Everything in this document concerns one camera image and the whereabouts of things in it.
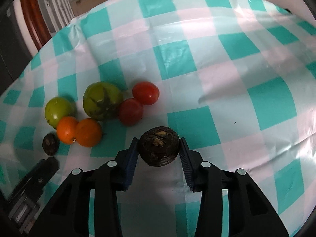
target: tomato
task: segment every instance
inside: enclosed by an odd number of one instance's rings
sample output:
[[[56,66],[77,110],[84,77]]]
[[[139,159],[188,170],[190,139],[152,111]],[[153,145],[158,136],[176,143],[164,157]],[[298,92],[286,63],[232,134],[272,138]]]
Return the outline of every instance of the tomato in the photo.
[[[125,126],[135,125],[143,117],[143,105],[134,98],[123,101],[119,107],[118,118]]]
[[[133,87],[133,96],[143,105],[153,105],[159,98],[159,89],[151,82],[140,82]]]

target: checkered tablecloth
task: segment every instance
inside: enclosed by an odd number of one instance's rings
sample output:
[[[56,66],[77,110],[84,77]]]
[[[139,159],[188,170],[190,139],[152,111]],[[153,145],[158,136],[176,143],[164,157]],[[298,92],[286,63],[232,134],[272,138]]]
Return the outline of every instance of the checkered tablecloth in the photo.
[[[61,144],[60,170],[41,203],[72,169],[96,169],[133,137],[165,125],[204,160],[246,169],[293,235],[316,204],[315,77],[316,29],[264,0],[109,0],[58,32],[0,97],[0,188],[8,196],[47,157],[51,98],[75,102],[83,119],[89,84],[114,83],[127,98],[146,80],[161,96],[141,122],[103,124],[107,135],[93,148]],[[186,186],[179,158],[161,168],[139,158],[129,190],[118,192],[123,234],[193,236],[200,199]]]

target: dark floor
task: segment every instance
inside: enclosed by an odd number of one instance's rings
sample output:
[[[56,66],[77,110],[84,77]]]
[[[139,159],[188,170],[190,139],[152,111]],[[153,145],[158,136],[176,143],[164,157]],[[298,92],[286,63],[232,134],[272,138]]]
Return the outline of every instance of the dark floor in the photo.
[[[19,27],[14,8],[0,19],[0,95],[16,80],[32,56],[28,51]]]

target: green tomato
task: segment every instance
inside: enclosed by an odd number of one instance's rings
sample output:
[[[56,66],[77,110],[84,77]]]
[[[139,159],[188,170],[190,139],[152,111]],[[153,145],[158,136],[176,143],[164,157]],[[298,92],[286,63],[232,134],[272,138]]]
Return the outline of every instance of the green tomato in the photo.
[[[45,118],[47,123],[53,128],[57,128],[59,121],[66,116],[72,116],[75,113],[75,108],[62,97],[55,97],[51,99],[45,107]]]
[[[123,93],[113,84],[97,82],[88,86],[83,95],[83,109],[89,117],[104,121],[118,115]]]

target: orange fruit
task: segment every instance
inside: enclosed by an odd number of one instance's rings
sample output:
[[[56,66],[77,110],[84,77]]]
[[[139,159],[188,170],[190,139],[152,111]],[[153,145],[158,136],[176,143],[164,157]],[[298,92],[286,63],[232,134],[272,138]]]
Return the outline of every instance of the orange fruit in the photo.
[[[92,118],[81,120],[76,127],[76,140],[84,147],[97,145],[101,141],[102,134],[101,125]]]
[[[76,141],[76,127],[78,121],[76,118],[67,116],[63,117],[57,125],[57,136],[64,144],[72,144]]]

